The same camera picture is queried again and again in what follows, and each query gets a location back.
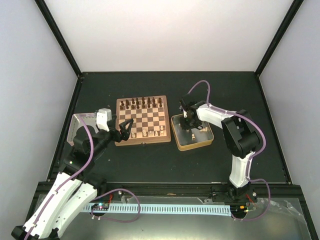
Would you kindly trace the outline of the black frame post right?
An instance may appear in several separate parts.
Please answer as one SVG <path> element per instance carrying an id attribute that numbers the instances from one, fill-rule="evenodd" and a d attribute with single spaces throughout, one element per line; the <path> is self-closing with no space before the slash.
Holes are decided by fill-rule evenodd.
<path id="1" fill-rule="evenodd" d="M 275 52 L 276 48 L 278 47 L 279 43 L 281 42 L 283 36 L 285 35 L 286 31 L 288 30 L 289 26 L 291 25 L 293 19 L 295 18 L 296 14 L 298 13 L 300 7 L 302 6 L 304 0 L 293 0 L 289 9 L 287 10 L 283 20 L 281 21 L 278 29 L 275 32 L 268 48 L 266 49 L 258 67 L 255 70 L 255 75 L 260 77 L 263 73 L 265 67 L 267 66 L 269 60 L 271 59 L 273 53 Z"/>

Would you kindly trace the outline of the black frame post left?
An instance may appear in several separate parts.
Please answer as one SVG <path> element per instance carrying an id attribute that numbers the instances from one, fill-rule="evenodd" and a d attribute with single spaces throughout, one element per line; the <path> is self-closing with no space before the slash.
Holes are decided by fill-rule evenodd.
<path id="1" fill-rule="evenodd" d="M 49 7 L 47 6 L 47 3 L 45 0 L 35 0 L 35 3 L 40 10 L 42 16 L 44 17 L 47 25 L 49 26 L 51 32 L 53 33 L 56 41 L 58 42 L 61 50 L 63 51 L 66 59 L 68 60 L 72 70 L 74 71 L 75 75 L 77 77 L 80 77 L 82 75 L 82 71 L 80 70 L 67 42 L 65 41 L 65 38 L 63 37 L 63 34 L 60 31 L 59 26 L 57 25 Z"/>

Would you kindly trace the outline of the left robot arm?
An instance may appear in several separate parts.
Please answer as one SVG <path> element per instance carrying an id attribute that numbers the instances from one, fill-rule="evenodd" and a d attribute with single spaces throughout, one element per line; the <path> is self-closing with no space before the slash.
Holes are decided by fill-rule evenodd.
<path id="1" fill-rule="evenodd" d="M 95 125 L 87 125 L 80 114 L 76 117 L 71 150 L 40 206 L 24 225 L 12 230 L 16 240 L 59 240 L 87 204 L 111 193 L 106 180 L 93 176 L 91 170 L 109 143 L 129 139 L 134 120 L 114 127 L 116 117 L 106 108 L 95 113 Z"/>

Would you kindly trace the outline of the wooden chess board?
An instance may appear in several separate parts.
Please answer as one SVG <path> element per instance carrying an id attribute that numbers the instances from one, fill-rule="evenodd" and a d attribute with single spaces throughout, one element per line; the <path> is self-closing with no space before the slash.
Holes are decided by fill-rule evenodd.
<path id="1" fill-rule="evenodd" d="M 168 143 L 171 141 L 170 118 L 168 111 L 168 101 L 164 111 L 153 111 L 151 109 L 134 109 L 120 110 L 116 104 L 116 127 L 122 122 L 133 119 L 130 137 L 126 141 L 116 142 L 117 147 Z M 164 135 L 161 135 L 161 126 L 164 127 Z M 143 136 L 143 129 L 146 130 L 146 136 Z M 132 138 L 132 133 L 136 134 L 136 138 Z"/>

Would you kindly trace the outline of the light pawn lying in tin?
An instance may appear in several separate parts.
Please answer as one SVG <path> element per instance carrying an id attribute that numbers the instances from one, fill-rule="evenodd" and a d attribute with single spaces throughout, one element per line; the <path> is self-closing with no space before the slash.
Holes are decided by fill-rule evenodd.
<path id="1" fill-rule="evenodd" d="M 202 128 L 200 131 L 201 132 L 207 132 L 208 131 L 208 127 Z"/>

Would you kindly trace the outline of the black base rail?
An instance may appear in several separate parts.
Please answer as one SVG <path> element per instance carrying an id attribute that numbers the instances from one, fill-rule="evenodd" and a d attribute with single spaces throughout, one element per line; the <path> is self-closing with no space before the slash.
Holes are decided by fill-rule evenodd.
<path id="1" fill-rule="evenodd" d="M 120 193 L 127 189 L 138 197 L 203 197 L 214 202 L 243 203 L 252 199 L 267 198 L 270 189 L 271 198 L 303 200 L 303 192 L 300 186 L 288 183 L 250 183 L 242 190 L 236 190 L 230 183 L 125 183 L 125 182 L 93 182 L 100 196 L 115 189 L 113 199 L 120 198 Z"/>

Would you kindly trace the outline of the dark chess pieces group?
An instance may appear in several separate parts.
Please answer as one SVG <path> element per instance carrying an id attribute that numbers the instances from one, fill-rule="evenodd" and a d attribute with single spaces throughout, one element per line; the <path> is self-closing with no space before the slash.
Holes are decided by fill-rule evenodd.
<path id="1" fill-rule="evenodd" d="M 160 96 L 143 96 L 132 98 L 119 98 L 116 104 L 120 110 L 136 110 L 136 109 L 151 109 L 153 111 L 164 111 L 167 98 L 164 95 Z"/>

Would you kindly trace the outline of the gold metal tin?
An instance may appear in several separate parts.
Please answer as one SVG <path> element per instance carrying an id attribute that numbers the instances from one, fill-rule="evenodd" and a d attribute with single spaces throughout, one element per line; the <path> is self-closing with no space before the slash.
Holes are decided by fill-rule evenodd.
<path id="1" fill-rule="evenodd" d="M 208 127 L 207 132 L 201 132 L 198 129 L 183 130 L 180 126 L 179 119 L 183 114 L 174 115 L 171 117 L 171 128 L 174 134 L 176 145 L 180 151 L 188 151 L 196 148 L 209 146 L 214 140 L 214 134 L 207 122 L 203 122 L 203 128 Z"/>

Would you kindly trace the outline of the small circuit board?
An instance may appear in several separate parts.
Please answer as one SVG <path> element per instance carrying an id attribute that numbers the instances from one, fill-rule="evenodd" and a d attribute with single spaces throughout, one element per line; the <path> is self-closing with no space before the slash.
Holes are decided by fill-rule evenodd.
<path id="1" fill-rule="evenodd" d="M 94 203 L 91 207 L 93 211 L 107 211 L 109 209 L 108 203 Z"/>

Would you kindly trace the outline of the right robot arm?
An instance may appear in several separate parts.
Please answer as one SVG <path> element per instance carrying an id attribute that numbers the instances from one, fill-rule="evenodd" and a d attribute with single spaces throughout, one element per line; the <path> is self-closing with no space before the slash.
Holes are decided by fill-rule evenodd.
<path id="1" fill-rule="evenodd" d="M 246 110 L 230 111 L 205 101 L 197 102 L 189 93 L 179 102 L 183 111 L 179 123 L 183 130 L 200 130 L 204 122 L 222 129 L 226 146 L 232 154 L 227 195 L 234 202 L 240 201 L 252 181 L 252 160 L 266 147 L 264 133 Z"/>

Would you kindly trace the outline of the black frame post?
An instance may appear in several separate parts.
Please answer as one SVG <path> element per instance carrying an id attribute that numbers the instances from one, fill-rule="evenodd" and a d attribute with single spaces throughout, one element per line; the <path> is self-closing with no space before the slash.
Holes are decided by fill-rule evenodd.
<path id="1" fill-rule="evenodd" d="M 304 0 L 293 0 L 289 9 L 287 10 L 283 20 L 281 21 L 278 29 L 275 32 L 268 48 L 266 49 L 258 67 L 255 70 L 255 75 L 260 77 L 263 73 L 265 67 L 267 66 L 269 60 L 271 59 L 273 53 L 275 52 L 276 48 L 278 47 L 279 43 L 281 42 L 283 36 L 285 35 L 286 31 L 288 30 L 289 26 L 291 25 L 293 19 L 295 18 L 296 14 L 298 13 L 300 7 L 302 6 Z"/>
<path id="2" fill-rule="evenodd" d="M 65 38 L 63 37 L 63 34 L 60 31 L 59 26 L 57 25 L 49 7 L 47 6 L 47 3 L 45 0 L 35 0 L 35 3 L 40 10 L 42 16 L 44 17 L 47 25 L 49 26 L 51 32 L 53 33 L 56 41 L 58 42 L 61 50 L 63 51 L 66 59 L 68 60 L 72 70 L 74 71 L 75 75 L 77 77 L 80 77 L 82 75 L 82 71 L 80 70 L 67 42 L 65 41 Z"/>

